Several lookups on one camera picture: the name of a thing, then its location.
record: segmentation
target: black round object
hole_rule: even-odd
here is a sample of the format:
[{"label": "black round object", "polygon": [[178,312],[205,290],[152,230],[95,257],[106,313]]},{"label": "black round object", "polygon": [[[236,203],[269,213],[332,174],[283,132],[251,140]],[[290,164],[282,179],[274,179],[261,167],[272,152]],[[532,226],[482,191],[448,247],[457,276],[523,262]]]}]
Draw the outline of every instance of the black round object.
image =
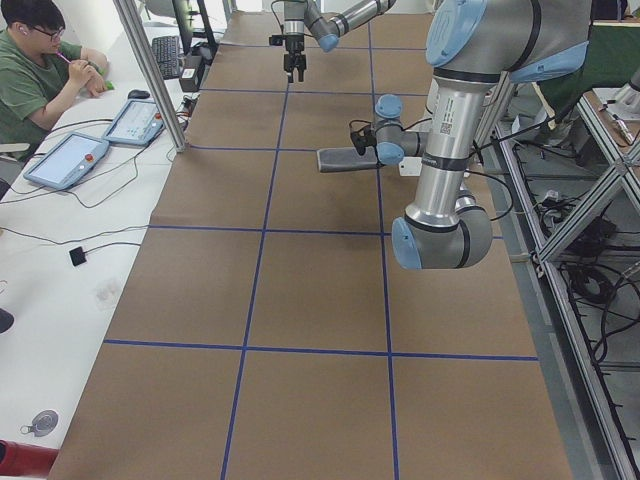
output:
[{"label": "black round object", "polygon": [[13,315],[0,308],[0,333],[4,333],[13,325]]}]

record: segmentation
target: cardboard surface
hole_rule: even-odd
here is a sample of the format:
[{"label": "cardboard surface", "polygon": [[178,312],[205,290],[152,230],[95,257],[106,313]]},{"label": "cardboard surface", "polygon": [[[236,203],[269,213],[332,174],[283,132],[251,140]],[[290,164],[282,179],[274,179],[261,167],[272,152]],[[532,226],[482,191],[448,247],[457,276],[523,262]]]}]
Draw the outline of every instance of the cardboard surface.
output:
[{"label": "cardboard surface", "polygon": [[234,15],[50,479],[571,478],[502,240],[403,270],[417,179],[317,172],[379,94],[422,117],[429,21],[310,47],[278,90],[273,16]]}]

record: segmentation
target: white desk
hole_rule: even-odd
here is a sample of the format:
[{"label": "white desk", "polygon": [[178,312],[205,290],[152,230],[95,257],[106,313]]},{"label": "white desk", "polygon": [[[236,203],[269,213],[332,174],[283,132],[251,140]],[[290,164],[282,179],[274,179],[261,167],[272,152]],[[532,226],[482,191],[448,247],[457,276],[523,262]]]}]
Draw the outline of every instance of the white desk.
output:
[{"label": "white desk", "polygon": [[[175,31],[151,28],[148,33],[153,37]],[[147,89],[124,34],[107,56],[107,78],[115,90],[97,99],[80,95],[58,125],[113,118],[131,89]],[[184,94],[178,81],[166,84],[174,105],[179,106]],[[101,123],[54,132],[40,151],[47,151],[76,128],[100,136],[106,127]],[[172,146],[170,136],[163,132],[138,157],[138,177],[95,208],[87,209],[63,193],[38,196],[47,190],[31,195],[9,191],[3,202],[33,198],[0,204],[0,227],[66,241],[147,225],[171,167],[175,153]],[[112,146],[88,177],[124,165],[72,190],[87,204],[100,202],[135,176],[134,164],[128,159],[138,150]],[[28,192],[37,186],[19,177],[13,188]],[[145,231],[138,228],[62,246],[6,231],[0,236],[0,306],[15,317],[13,327],[0,334],[0,439],[60,447],[138,247],[113,245],[99,249],[89,253],[87,262],[78,267],[71,264],[68,252],[78,245],[86,251],[112,242],[139,244]],[[20,433],[21,426],[30,424],[37,413],[47,409],[60,416],[51,434],[35,438],[33,434]]]}]

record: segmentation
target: white device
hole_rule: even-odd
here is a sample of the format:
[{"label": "white device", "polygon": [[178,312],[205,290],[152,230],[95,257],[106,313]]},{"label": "white device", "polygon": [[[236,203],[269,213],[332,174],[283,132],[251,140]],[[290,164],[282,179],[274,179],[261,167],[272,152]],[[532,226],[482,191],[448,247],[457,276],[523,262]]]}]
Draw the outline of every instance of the white device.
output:
[{"label": "white device", "polygon": [[102,135],[109,143],[148,145],[164,127],[153,100],[130,98]]},{"label": "white device", "polygon": [[108,149],[106,140],[73,132],[23,176],[34,183],[64,190],[89,173]]}]

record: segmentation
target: red cup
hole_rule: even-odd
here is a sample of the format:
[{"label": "red cup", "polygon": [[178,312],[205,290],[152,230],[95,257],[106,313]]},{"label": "red cup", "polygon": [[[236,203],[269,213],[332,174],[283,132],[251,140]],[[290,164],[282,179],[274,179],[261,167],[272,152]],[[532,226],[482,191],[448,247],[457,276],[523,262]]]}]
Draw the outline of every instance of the red cup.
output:
[{"label": "red cup", "polygon": [[47,478],[57,456],[54,448],[0,440],[0,475]]}]

